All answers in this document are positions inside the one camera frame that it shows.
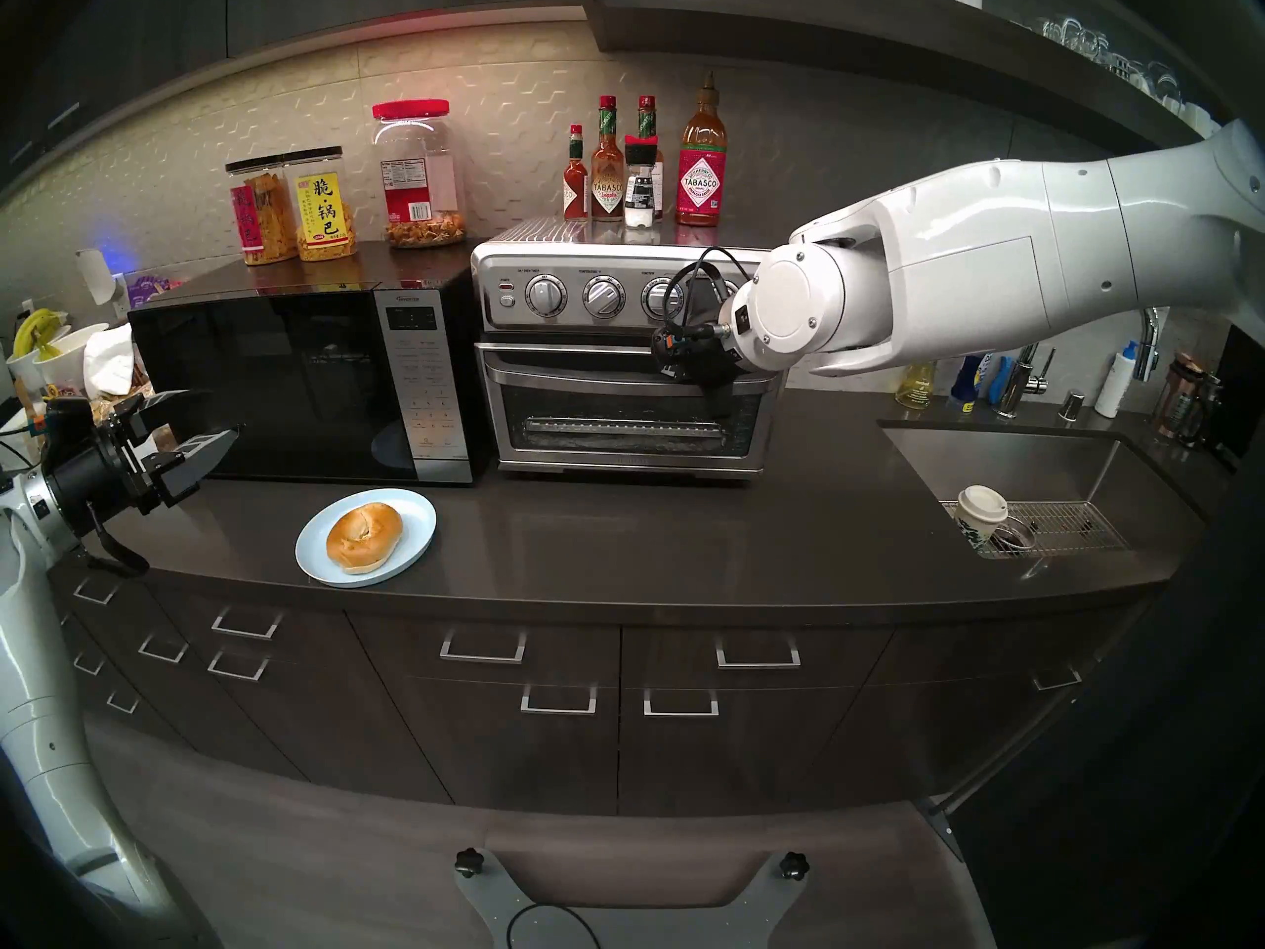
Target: faucet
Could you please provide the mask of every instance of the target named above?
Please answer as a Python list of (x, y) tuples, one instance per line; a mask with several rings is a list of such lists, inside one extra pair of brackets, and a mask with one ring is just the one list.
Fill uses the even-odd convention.
[(1156, 345), (1160, 342), (1160, 314), (1155, 309), (1138, 309), (1142, 315), (1142, 339), (1137, 347), (1137, 359), (1133, 362), (1133, 380), (1145, 381), (1155, 373), (1160, 358)]
[(994, 410), (999, 418), (1015, 418), (1018, 414), (1020, 401), (1023, 400), (1025, 394), (1045, 394), (1050, 386), (1045, 375), (1050, 372), (1050, 361), (1054, 359), (1055, 350), (1051, 349), (1050, 356), (1045, 358), (1045, 367), (1041, 369), (1041, 376), (1034, 377), (1032, 358), (1036, 357), (1036, 343), (1028, 343), (1020, 350), (1018, 359), (1011, 367), (1011, 376), (1006, 381), (1006, 390), (1002, 391), (1002, 396), (994, 405)]

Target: black knob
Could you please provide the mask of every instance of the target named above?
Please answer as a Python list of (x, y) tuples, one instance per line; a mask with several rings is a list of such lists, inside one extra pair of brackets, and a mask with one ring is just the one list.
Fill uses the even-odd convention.
[(787, 881), (803, 881), (808, 873), (808, 858), (792, 850), (782, 858), (778, 869)]
[(453, 864), (453, 867), (457, 868), (457, 873), (462, 877), (474, 877), (476, 874), (482, 874), (483, 854), (473, 847), (467, 847), (457, 855), (457, 863)]

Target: drawer handle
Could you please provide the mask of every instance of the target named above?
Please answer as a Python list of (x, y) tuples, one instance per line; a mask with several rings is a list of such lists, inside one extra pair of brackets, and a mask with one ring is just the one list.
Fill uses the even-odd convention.
[(650, 704), (650, 691), (643, 693), (643, 712), (646, 717), (720, 717), (720, 704), (716, 700), (716, 691), (711, 691), (712, 705), (710, 711), (657, 711)]
[(567, 707), (533, 707), (531, 706), (531, 685), (526, 685), (522, 688), (522, 704), (519, 705), (519, 710), (524, 714), (597, 714), (597, 687), (588, 688), (588, 706), (579, 710), (569, 710)]
[[(512, 657), (464, 657), (460, 653), (449, 652), (453, 648), (453, 633), (444, 636), (444, 644), (439, 648), (440, 659), (452, 659), (457, 663), (521, 663), (522, 654), (528, 649), (528, 634), (519, 633), (519, 648), (514, 650)], [(562, 711), (562, 714), (572, 714), (572, 711)], [(574, 714), (586, 714), (586, 711), (574, 711)]]
[(277, 626), (281, 625), (281, 616), (286, 614), (285, 610), (277, 612), (277, 616), (272, 620), (272, 625), (268, 626), (267, 633), (248, 633), (244, 629), (229, 629), (221, 625), (224, 616), (228, 615), (231, 609), (231, 605), (225, 605), (224, 611), (215, 616), (215, 621), (211, 623), (213, 633), (219, 633), (220, 635), (240, 635), (245, 639), (272, 639), (272, 634), (276, 633)]
[(80, 663), (78, 663), (78, 662), (80, 662), (80, 661), (82, 659), (82, 658), (83, 658), (83, 653), (80, 653), (80, 654), (78, 654), (77, 657), (75, 657), (75, 663), (73, 663), (73, 667), (75, 667), (75, 669), (77, 669), (77, 671), (81, 671), (81, 672), (83, 672), (83, 673), (87, 673), (87, 674), (89, 674), (90, 677), (95, 677), (95, 676), (96, 676), (97, 673), (100, 673), (100, 672), (101, 672), (101, 667), (104, 667), (104, 666), (105, 666), (105, 657), (101, 657), (101, 659), (100, 659), (100, 661), (97, 661), (97, 664), (96, 664), (96, 668), (94, 668), (94, 669), (89, 669), (87, 667), (81, 667), (81, 666), (80, 666)]
[(1068, 672), (1071, 673), (1071, 679), (1066, 679), (1063, 683), (1049, 683), (1049, 685), (1041, 683), (1041, 681), (1037, 679), (1036, 673), (1034, 673), (1032, 686), (1036, 687), (1039, 691), (1046, 691), (1046, 690), (1059, 690), (1061, 687), (1075, 687), (1078, 683), (1083, 683), (1083, 681), (1080, 679), (1080, 674), (1077, 673), (1075, 669), (1068, 667)]
[(137, 705), (140, 704), (140, 698), (137, 697), (134, 701), (132, 701), (132, 706), (130, 707), (124, 707), (121, 704), (115, 704), (114, 702), (114, 695), (116, 692), (118, 691), (110, 691), (110, 696), (105, 698), (105, 702), (110, 707), (114, 707), (114, 710), (116, 710), (116, 711), (123, 711), (124, 714), (135, 714), (137, 712)]
[(223, 655), (224, 655), (223, 649), (215, 654), (210, 664), (206, 667), (207, 673), (214, 673), (216, 677), (233, 677), (233, 679), (244, 679), (247, 683), (258, 683), (259, 677), (263, 676), (263, 671), (268, 666), (268, 658), (264, 657), (262, 661), (259, 661), (259, 668), (254, 672), (253, 677), (248, 677), (244, 673), (229, 673), (226, 669), (216, 669), (215, 667), (215, 664), (220, 662), (220, 657)]
[(787, 642), (791, 649), (791, 659), (786, 663), (730, 663), (725, 659), (725, 647), (716, 640), (716, 669), (797, 669), (799, 667), (799, 649), (794, 643)]
[(75, 597), (76, 599), (82, 599), (86, 602), (92, 602), (92, 605), (109, 605), (110, 604), (110, 599), (114, 597), (115, 592), (118, 592), (119, 587), (123, 585), (121, 581), (118, 581), (118, 582), (114, 583), (114, 587), (110, 588), (109, 595), (106, 595), (104, 599), (94, 599), (91, 595), (85, 595), (83, 593), (83, 586), (87, 585), (90, 581), (92, 581), (92, 578), (89, 577), (89, 578), (83, 578), (83, 581), (81, 581), (78, 583), (78, 587), (75, 590)]
[(180, 661), (185, 658), (185, 653), (188, 650), (188, 643), (185, 643), (180, 648), (180, 652), (175, 657), (164, 657), (162, 653), (149, 652), (149, 640), (153, 639), (156, 633), (151, 633), (145, 636), (145, 642), (140, 644), (140, 649), (137, 652), (143, 657), (149, 657), (151, 659), (161, 659), (163, 663), (171, 663), (173, 667), (180, 666)]

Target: dark gray countertop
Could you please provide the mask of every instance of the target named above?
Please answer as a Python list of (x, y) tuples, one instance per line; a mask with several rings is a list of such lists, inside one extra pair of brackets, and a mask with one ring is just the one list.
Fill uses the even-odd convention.
[[(1025, 401), (1015, 430), (1066, 431)], [(210, 481), (172, 510), (110, 523), (149, 580), (290, 604), (450, 617), (681, 625), (873, 625), (1073, 611), (1132, 600), (1179, 557), (1117, 550), (985, 561), (896, 450), (879, 421), (996, 426), (987, 409), (910, 412), (885, 394), (787, 391), (764, 476), (746, 485), (522, 478), (419, 487), (435, 506), (430, 549), (396, 578), (333, 590), (295, 563), (295, 538), (361, 487)], [(1135, 443), (1204, 515), (1230, 481), (1211, 457), (1156, 440), (1145, 418), (1090, 409), (1075, 434)], [(95, 540), (90, 542), (95, 549)], [(285, 588), (277, 591), (276, 586)]]

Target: white bottle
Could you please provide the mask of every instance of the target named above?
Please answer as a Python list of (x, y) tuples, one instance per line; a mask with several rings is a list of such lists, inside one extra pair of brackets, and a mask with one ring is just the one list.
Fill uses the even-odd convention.
[(1114, 418), (1120, 411), (1121, 399), (1133, 377), (1133, 358), (1136, 356), (1137, 340), (1131, 339), (1128, 345), (1112, 361), (1111, 369), (1107, 371), (1107, 380), (1103, 381), (1102, 390), (1098, 391), (1098, 400), (1094, 401), (1094, 410), (1103, 418)]

